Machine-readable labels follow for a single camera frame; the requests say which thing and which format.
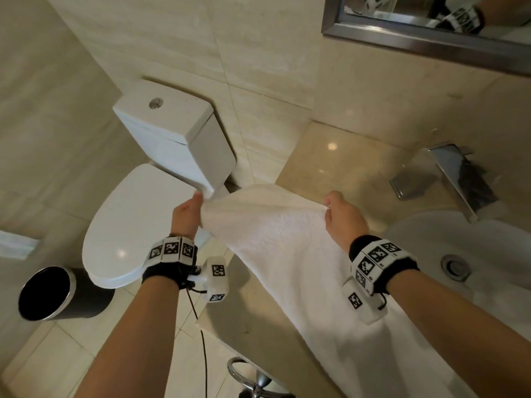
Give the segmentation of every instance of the countertop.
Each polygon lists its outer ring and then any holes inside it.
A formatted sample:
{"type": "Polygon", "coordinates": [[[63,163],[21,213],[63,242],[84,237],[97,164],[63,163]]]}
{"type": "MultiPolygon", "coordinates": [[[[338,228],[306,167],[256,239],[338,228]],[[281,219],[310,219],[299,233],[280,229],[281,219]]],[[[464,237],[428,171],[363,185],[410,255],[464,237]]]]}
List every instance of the countertop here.
{"type": "MultiPolygon", "coordinates": [[[[389,186],[410,153],[338,128],[310,123],[276,184],[322,203],[340,190],[365,215],[371,232],[411,214],[455,209],[437,184],[422,198],[399,201],[389,186]]],[[[241,260],[229,264],[230,294],[207,305],[198,326],[213,335],[298,397],[340,397],[293,324],[241,260]]]]}

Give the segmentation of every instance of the toilet tank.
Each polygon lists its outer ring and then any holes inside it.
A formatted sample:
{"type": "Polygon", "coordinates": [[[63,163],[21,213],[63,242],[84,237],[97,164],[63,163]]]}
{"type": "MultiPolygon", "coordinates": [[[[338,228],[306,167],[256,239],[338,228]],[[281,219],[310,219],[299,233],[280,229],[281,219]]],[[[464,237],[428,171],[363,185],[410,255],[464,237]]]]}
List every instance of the toilet tank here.
{"type": "Polygon", "coordinates": [[[113,109],[149,158],[207,196],[222,187],[236,165],[205,100],[142,79],[113,109]]]}

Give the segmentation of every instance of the drain plug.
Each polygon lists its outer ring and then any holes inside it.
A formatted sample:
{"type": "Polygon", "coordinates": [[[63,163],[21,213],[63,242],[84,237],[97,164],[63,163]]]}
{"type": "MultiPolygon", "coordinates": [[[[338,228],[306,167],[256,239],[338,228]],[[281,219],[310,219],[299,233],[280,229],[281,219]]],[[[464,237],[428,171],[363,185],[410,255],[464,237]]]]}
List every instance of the drain plug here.
{"type": "Polygon", "coordinates": [[[468,275],[472,273],[467,261],[454,254],[446,254],[442,257],[441,268],[448,278],[457,282],[466,281],[468,275]]]}

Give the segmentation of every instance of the toilet seat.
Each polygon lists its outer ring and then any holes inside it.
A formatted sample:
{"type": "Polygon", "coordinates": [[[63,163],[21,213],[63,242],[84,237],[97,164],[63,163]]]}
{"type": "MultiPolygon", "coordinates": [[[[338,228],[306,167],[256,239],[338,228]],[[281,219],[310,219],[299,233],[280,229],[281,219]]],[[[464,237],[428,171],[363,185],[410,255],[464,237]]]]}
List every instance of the toilet seat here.
{"type": "MultiPolygon", "coordinates": [[[[90,279],[108,289],[139,279],[151,245],[169,234],[173,209],[195,191],[195,187],[150,164],[133,169],[90,223],[82,253],[90,279]]],[[[199,228],[196,246],[209,236],[199,228]]]]}

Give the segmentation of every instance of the black trash can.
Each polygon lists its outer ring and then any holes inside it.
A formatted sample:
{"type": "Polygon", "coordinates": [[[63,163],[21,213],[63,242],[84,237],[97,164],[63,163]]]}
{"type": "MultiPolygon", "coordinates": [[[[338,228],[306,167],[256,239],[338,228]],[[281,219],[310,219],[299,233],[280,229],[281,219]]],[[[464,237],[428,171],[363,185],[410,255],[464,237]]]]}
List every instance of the black trash can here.
{"type": "Polygon", "coordinates": [[[114,289],[93,284],[83,268],[46,267],[34,274],[19,295],[19,313],[28,321],[89,318],[113,299],[114,289]]]}

